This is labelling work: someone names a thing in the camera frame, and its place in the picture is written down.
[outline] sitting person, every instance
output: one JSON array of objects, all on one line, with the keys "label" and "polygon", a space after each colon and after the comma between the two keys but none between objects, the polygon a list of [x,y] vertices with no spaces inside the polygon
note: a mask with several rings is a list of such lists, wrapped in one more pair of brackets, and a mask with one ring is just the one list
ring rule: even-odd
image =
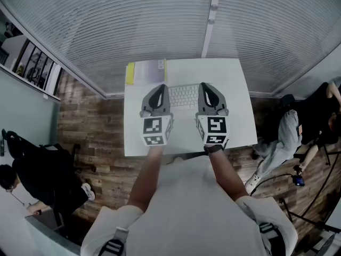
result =
[{"label": "sitting person", "polygon": [[30,214],[49,206],[61,214],[71,214],[87,200],[94,200],[95,194],[90,185],[81,184],[73,175],[63,176],[51,166],[32,165],[29,162],[14,160],[12,167],[0,165],[0,186],[12,192],[21,183],[30,195],[39,201],[28,206]]},{"label": "sitting person", "polygon": [[323,83],[310,97],[282,108],[266,125],[265,138],[258,139],[255,152],[264,158],[256,172],[246,182],[251,193],[262,177],[293,158],[297,148],[314,140],[308,150],[302,171],[324,144],[335,144],[341,135],[341,95],[334,82]]}]

